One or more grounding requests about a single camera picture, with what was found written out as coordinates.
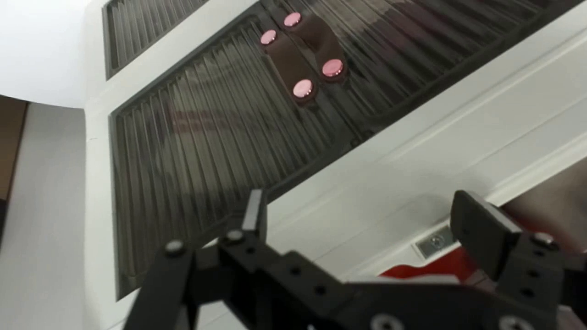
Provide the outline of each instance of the white frame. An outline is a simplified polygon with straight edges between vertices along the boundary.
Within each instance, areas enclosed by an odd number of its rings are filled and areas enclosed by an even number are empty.
[[[102,4],[89,10],[94,66],[103,65]],[[109,116],[254,2],[239,4],[212,0],[109,83],[103,70],[91,74],[89,329],[113,329],[133,303],[133,296],[116,301]],[[424,263],[412,242],[447,220],[456,189],[502,206],[587,156],[586,59],[582,4],[274,202],[270,242],[307,253],[342,279]]]

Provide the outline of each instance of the pink dot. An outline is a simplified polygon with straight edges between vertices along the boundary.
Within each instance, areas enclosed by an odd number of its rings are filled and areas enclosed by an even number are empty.
[[[294,87],[294,96],[298,99],[305,99],[314,92],[314,83],[311,79],[302,79]]]
[[[342,59],[331,59],[324,65],[325,77],[338,77],[346,70],[346,63]]]
[[[278,41],[278,32],[276,30],[269,30],[261,35],[261,44],[263,46],[270,46]]]
[[[291,13],[291,15],[283,21],[283,24],[285,24],[287,28],[294,28],[294,26],[298,26],[300,22],[302,22],[302,13],[298,13],[298,11]]]

